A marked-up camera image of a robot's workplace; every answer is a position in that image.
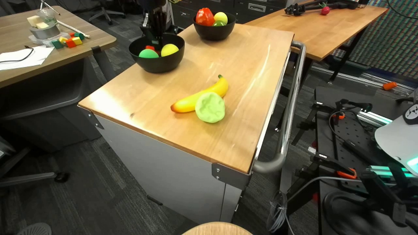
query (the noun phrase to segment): wooden desk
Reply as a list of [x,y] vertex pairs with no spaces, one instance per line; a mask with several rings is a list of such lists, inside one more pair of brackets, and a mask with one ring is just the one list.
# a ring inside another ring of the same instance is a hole
[[[73,13],[66,10],[64,7],[58,5],[55,5],[54,7],[60,13],[58,19],[73,27],[77,27],[85,33],[89,33],[92,37],[85,39],[83,45],[79,45],[75,48],[54,49],[53,53],[45,60],[42,65],[21,67],[21,69],[0,70],[0,87],[20,82],[23,79],[34,77],[47,70],[80,60],[83,57],[87,57],[88,54],[92,54],[92,48],[109,48],[117,41],[115,36],[90,24],[83,18],[79,18]],[[30,26],[26,18],[37,13],[38,10],[30,10],[30,11],[24,11],[19,14],[0,16],[0,35],[2,35],[0,52],[17,50],[17,49],[25,48],[25,45],[36,45],[29,39],[29,35],[32,32],[29,31]],[[60,26],[60,30],[72,32],[72,30],[62,26]]]
[[[79,104],[98,117],[98,130],[152,198],[196,221],[230,220],[273,112],[293,35],[237,23],[226,40],[204,41],[190,26],[181,32],[179,67],[152,74],[135,63]],[[170,109],[220,73],[230,82],[222,121]]]
[[386,11],[387,7],[365,6],[358,9],[332,9],[328,15],[320,15],[318,10],[309,10],[297,16],[286,14],[285,9],[282,9],[251,20],[247,24],[296,32],[296,40],[307,47],[309,60],[305,63],[302,79],[305,79],[312,60],[324,60],[340,45],[358,35],[353,39],[341,62],[336,66],[336,73],[331,78],[335,79],[358,41],[361,32]]

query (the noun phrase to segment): floor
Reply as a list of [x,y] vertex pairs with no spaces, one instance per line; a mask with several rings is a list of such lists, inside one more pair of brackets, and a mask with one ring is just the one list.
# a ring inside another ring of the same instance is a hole
[[[83,18],[92,11],[77,13]],[[123,71],[134,63],[128,53],[130,43],[141,35],[141,15],[128,14],[126,18],[114,18],[113,24],[96,19],[94,24],[118,37],[118,44],[107,50],[115,73]],[[293,67],[289,66],[285,86]],[[316,86],[333,86],[362,94],[375,94],[379,88],[348,79],[339,79],[329,84],[328,75],[311,71],[302,87],[296,110],[296,122],[307,117],[314,101]],[[286,97],[281,96],[271,121],[262,159],[271,159],[277,146],[277,125]],[[290,146],[289,161],[303,165],[310,161],[309,146],[315,141],[315,131],[309,130],[297,144]],[[43,171],[67,171],[71,177],[67,182],[45,181],[33,185],[20,185],[0,191],[0,233],[16,233],[24,227],[45,221],[59,235],[96,235],[96,233],[182,233],[196,225],[183,215],[154,203],[147,198],[141,185],[132,177],[103,138],[71,144],[60,151],[46,154],[33,151],[11,174],[23,174]],[[269,233],[267,219],[271,201],[279,189],[279,173],[254,173],[245,190],[233,223],[252,233]],[[318,208],[315,201],[309,202],[290,216],[296,233],[316,235]]]

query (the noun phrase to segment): black bowl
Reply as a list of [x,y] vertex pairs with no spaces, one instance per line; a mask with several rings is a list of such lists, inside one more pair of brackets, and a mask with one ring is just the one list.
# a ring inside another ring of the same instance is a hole
[[196,23],[196,19],[194,18],[194,24],[200,37],[207,40],[226,39],[232,33],[235,26],[234,15],[229,13],[226,13],[226,15],[228,15],[228,23],[225,26],[204,26],[204,24]]
[[[139,57],[140,52],[149,44],[156,47],[156,50],[161,50],[161,48],[168,44],[173,43],[179,47],[179,50],[165,57],[157,58],[144,58]],[[139,37],[130,44],[130,52],[134,60],[147,71],[151,73],[165,73],[175,69],[184,54],[184,39],[178,35],[165,35],[161,43],[154,44],[148,37]]]

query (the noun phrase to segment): green cloth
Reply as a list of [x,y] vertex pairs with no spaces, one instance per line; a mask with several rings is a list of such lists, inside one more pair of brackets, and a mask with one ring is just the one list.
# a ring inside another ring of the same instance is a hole
[[218,122],[225,117],[225,101],[217,92],[205,92],[199,96],[196,114],[205,122]]

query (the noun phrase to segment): yellow banana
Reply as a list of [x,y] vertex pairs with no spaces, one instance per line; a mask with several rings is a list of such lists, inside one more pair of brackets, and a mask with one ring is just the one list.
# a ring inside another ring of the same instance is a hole
[[184,96],[183,99],[177,100],[171,105],[171,109],[174,112],[192,112],[195,110],[196,101],[200,95],[208,91],[213,91],[224,97],[226,95],[228,87],[229,87],[228,79],[222,74],[218,74],[218,80],[215,84],[212,84],[211,87],[207,87],[205,90],[201,90],[199,92],[195,92],[192,95],[188,95],[188,96]]

